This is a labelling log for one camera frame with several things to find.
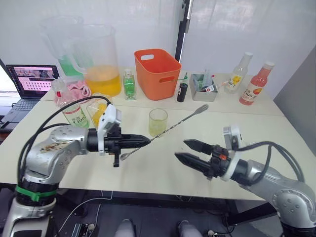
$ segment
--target long metal spoon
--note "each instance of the long metal spoon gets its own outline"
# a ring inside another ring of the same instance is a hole
[[[170,127],[169,129],[163,131],[161,134],[158,134],[157,136],[155,136],[154,138],[152,138],[150,140],[150,142],[152,142],[153,140],[155,140],[156,138],[160,137],[161,135],[163,135],[164,133],[170,131],[171,129],[173,129],[174,127],[176,127],[177,125],[183,123],[185,120],[191,118],[194,115],[198,115],[202,112],[204,112],[205,110],[208,109],[208,105],[202,105],[201,107],[199,107],[197,110],[195,110],[192,114],[190,114],[189,116],[187,116],[186,118],[182,119],[180,122],[178,122],[177,124],[173,125],[172,127]],[[141,147],[136,148],[135,150],[131,151],[130,153],[124,153],[120,156],[120,160],[125,160],[127,159],[131,154],[133,154],[134,152],[138,151],[139,149],[141,149]]]

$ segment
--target white table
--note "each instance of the white table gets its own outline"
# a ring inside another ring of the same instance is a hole
[[[123,115],[122,133],[150,137],[148,114],[152,108],[131,106],[117,106],[117,108]],[[57,109],[53,101],[38,102],[0,145],[0,182],[16,183],[16,165],[21,148],[40,124]],[[173,125],[192,111],[167,109],[167,112],[168,125]],[[66,119],[59,114],[51,123],[57,122],[66,122]],[[60,187],[260,200],[254,194],[239,188],[234,181],[224,182],[216,178],[208,181],[201,173],[182,165],[174,156],[174,152],[190,152],[207,160],[206,155],[190,150],[182,141],[199,139],[209,144],[225,146],[222,129],[230,124],[239,125],[244,142],[242,145],[268,140],[287,148],[300,163],[306,183],[316,191],[315,156],[284,116],[219,113],[212,112],[210,109],[179,125],[152,144],[141,148],[127,160],[121,161],[119,168],[113,168],[114,158],[110,155],[100,157],[97,153],[89,153],[75,157]],[[43,132],[36,143],[46,139],[48,134],[49,131]],[[262,147],[244,152],[242,158],[264,163],[266,154],[267,147]],[[288,163],[274,150],[270,166],[283,175],[295,179],[295,174]]]
[[[173,97],[153,101],[149,100],[137,82],[137,75],[135,69],[132,71],[136,80],[136,97],[137,100],[126,101],[124,98],[124,89],[122,88],[121,93],[118,96],[113,97],[114,105],[124,105],[124,106],[133,106],[133,107],[146,107],[146,108],[166,108],[166,109],[178,109],[178,110],[195,110],[203,104],[208,104],[210,106],[209,111],[213,112],[225,112],[225,113],[243,113],[243,114],[257,114],[257,115],[276,115],[283,116],[281,110],[273,102],[273,100],[264,92],[256,98],[256,101],[251,105],[243,105],[238,100],[240,95],[244,92],[248,83],[250,82],[252,76],[246,76],[242,81],[241,86],[238,89],[238,92],[235,94],[227,94],[224,92],[224,88],[219,88],[219,93],[215,98],[214,102],[204,102],[204,101],[194,101],[192,100],[190,88],[188,88],[185,101],[180,103],[177,102],[178,88],[181,81],[178,82]],[[184,77],[185,72],[181,71],[179,79]],[[221,84],[224,81],[227,81],[229,74],[216,74],[214,81],[217,84]],[[48,91],[43,97],[42,100],[54,100],[54,92],[52,90]]]

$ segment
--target green cable tie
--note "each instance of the green cable tie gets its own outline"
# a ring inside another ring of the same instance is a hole
[[[49,197],[49,196],[55,195],[55,194],[57,193],[56,190],[50,191],[50,192],[46,192],[46,193],[40,193],[40,192],[34,193],[34,192],[32,192],[32,191],[29,191],[29,190],[26,190],[26,189],[22,189],[22,188],[19,187],[19,186],[16,186],[16,187],[15,187],[15,190],[16,190],[18,193],[21,193],[21,194],[24,194],[24,195],[26,195],[26,196],[29,196],[32,201],[39,201],[40,198]]]

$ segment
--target pink bottle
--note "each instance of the pink bottle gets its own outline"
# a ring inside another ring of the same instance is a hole
[[[251,79],[247,89],[239,98],[239,102],[244,105],[252,105],[254,99],[261,92],[262,88],[267,84],[268,75],[274,66],[275,64],[272,62],[264,63],[260,72]]]

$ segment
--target laptop screen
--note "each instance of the laptop screen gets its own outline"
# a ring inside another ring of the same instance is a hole
[[[56,66],[7,65],[21,98],[41,98],[58,78]]]

